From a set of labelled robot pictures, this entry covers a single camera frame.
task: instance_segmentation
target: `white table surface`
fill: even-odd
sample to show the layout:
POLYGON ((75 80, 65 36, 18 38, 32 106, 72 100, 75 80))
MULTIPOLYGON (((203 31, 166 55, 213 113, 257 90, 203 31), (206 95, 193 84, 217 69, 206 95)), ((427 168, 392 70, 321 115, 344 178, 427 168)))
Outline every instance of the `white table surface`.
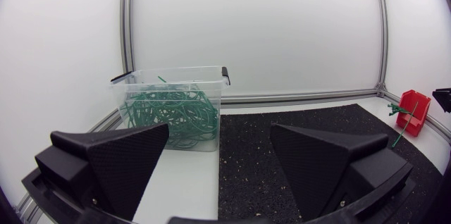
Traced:
MULTIPOLYGON (((378 97, 322 104, 261 108, 223 108, 222 115, 301 111, 359 104, 383 122, 401 132, 396 116, 389 116, 388 101, 378 97)), ((404 137, 417 147, 443 174, 450 157, 450 145, 432 128, 424 125, 418 137, 404 137)), ((172 216, 217 219, 219 151, 193 152, 164 150, 150 178, 133 219, 136 223, 167 223, 172 216)), ((47 217, 39 220, 48 223, 47 217)))

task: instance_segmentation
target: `black textured pad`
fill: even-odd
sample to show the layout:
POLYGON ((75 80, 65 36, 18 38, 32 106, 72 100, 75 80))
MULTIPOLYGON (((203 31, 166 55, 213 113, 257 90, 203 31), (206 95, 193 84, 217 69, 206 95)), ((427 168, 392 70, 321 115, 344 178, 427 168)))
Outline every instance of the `black textured pad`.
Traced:
POLYGON ((388 136, 273 124, 271 142, 305 220, 321 215, 348 165, 384 149, 388 136))
MULTIPOLYGON (((308 111, 221 116, 218 218, 255 216, 274 223, 300 223, 300 213, 269 139, 271 123, 355 135, 385 133, 390 146, 399 135, 354 104, 308 111)), ((389 223, 416 220, 437 190, 442 175, 402 138, 393 151, 410 162, 416 187, 389 223)))
POLYGON ((127 220, 135 215, 168 137, 166 124, 89 134, 51 134, 55 147, 89 161, 112 214, 127 220))

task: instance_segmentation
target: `white panel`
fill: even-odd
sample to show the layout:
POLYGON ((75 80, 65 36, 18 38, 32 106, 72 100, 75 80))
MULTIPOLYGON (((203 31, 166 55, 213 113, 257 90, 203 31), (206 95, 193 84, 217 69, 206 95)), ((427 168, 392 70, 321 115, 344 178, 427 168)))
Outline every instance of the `white panel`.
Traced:
POLYGON ((388 91, 415 89, 431 97, 429 115, 451 128, 451 115, 432 97, 451 87, 451 12, 446 0, 386 0, 388 91))
POLYGON ((12 204, 52 130, 86 132, 114 109, 119 0, 0 0, 0 185, 12 204))
POLYGON ((138 69, 227 66, 225 95, 376 85, 378 0, 133 0, 138 69))

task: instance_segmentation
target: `aluminum frame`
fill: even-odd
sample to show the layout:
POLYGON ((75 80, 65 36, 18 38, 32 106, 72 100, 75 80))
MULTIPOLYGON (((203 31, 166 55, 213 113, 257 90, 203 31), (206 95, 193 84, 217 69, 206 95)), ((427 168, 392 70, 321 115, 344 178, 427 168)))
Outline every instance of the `aluminum frame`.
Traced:
MULTIPOLYGON (((385 75, 388 64, 388 14, 385 0, 379 0, 381 9, 381 64, 379 65, 378 82, 374 89, 357 89, 341 92, 315 92, 303 94, 281 94, 266 96, 241 96, 222 97, 221 106, 224 108, 247 108, 262 106, 282 106, 293 104, 314 104, 326 101, 341 101, 350 99, 360 99, 367 97, 382 97, 388 101, 399 103, 400 98, 390 93, 385 87, 385 75)), ((135 62, 132 52, 132 31, 131 31, 131 0, 121 0, 121 50, 124 73, 135 69, 135 62)), ((102 121, 95 125, 90 132, 113 130, 121 123, 121 116, 118 111, 107 115, 102 121)), ((426 123, 438 132, 447 142, 451 142, 451 131, 432 116, 428 116, 426 123)))

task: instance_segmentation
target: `green cable tie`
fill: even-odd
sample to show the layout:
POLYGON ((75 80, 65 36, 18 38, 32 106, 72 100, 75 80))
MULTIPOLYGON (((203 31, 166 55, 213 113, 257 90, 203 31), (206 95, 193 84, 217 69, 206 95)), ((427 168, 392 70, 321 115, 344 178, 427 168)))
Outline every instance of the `green cable tie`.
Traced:
POLYGON ((393 143, 392 148, 395 148, 397 142, 400 140, 402 134, 403 134, 404 131, 406 130, 407 126, 409 125, 410 120, 411 120, 412 117, 414 116, 414 112, 415 112, 415 109, 416 109, 416 106, 417 106, 417 105, 418 105, 418 102, 415 104, 414 110, 413 110, 411 113, 409 112, 410 118, 409 118, 409 120, 407 121, 407 123, 406 123, 406 125, 404 126, 404 128, 402 129, 400 136, 398 136, 398 138, 395 140, 395 143, 393 143))

